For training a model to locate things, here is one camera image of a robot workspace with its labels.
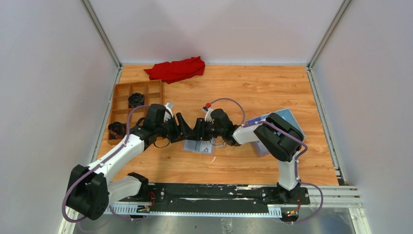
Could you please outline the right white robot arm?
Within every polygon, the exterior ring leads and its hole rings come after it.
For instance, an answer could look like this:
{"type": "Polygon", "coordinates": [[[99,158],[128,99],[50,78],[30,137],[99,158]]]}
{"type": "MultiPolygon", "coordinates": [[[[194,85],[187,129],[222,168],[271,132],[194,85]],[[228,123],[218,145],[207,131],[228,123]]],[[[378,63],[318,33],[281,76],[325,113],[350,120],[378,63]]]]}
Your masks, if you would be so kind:
{"type": "Polygon", "coordinates": [[[210,103],[203,107],[204,118],[198,118],[190,140],[209,141],[221,137],[229,146],[241,146],[250,142],[261,142],[279,162],[278,197],[283,203],[291,203],[298,196],[297,157],[304,147],[304,136],[299,129],[276,113],[253,124],[236,125],[223,111],[213,109],[210,103]]]}

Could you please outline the blue plastic box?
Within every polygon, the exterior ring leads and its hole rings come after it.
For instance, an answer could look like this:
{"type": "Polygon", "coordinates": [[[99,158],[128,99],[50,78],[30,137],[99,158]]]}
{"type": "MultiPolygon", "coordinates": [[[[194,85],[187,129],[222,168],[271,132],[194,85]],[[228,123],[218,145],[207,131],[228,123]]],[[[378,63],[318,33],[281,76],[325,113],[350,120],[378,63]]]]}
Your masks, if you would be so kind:
{"type": "MultiPolygon", "coordinates": [[[[303,139],[306,138],[306,135],[304,134],[302,128],[298,124],[297,120],[295,119],[295,117],[293,116],[289,108],[280,109],[280,110],[275,111],[274,113],[279,115],[282,119],[286,120],[288,123],[290,123],[294,127],[296,127],[298,130],[300,130],[300,132],[303,135],[303,139]]],[[[269,115],[270,113],[261,115],[259,117],[248,119],[246,123],[253,124],[255,122],[265,120],[269,115]]],[[[269,154],[269,151],[265,148],[265,146],[260,141],[253,142],[252,145],[254,146],[258,157],[263,157],[269,154]]]]}

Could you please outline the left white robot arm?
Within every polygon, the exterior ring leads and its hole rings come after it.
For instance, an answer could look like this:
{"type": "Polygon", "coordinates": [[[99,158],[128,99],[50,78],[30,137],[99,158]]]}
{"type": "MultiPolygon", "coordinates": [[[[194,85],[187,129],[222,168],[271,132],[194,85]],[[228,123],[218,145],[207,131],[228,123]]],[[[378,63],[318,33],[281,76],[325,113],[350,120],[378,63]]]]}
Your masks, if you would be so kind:
{"type": "Polygon", "coordinates": [[[131,173],[122,180],[113,177],[135,156],[144,152],[156,142],[158,137],[172,138],[174,113],[173,103],[147,105],[143,125],[130,126],[132,109],[126,120],[126,135],[108,153],[87,166],[76,165],[70,174],[67,192],[61,211],[63,217],[72,223],[86,218],[97,220],[113,203],[132,196],[144,201],[149,196],[149,188],[144,178],[131,173]]]}

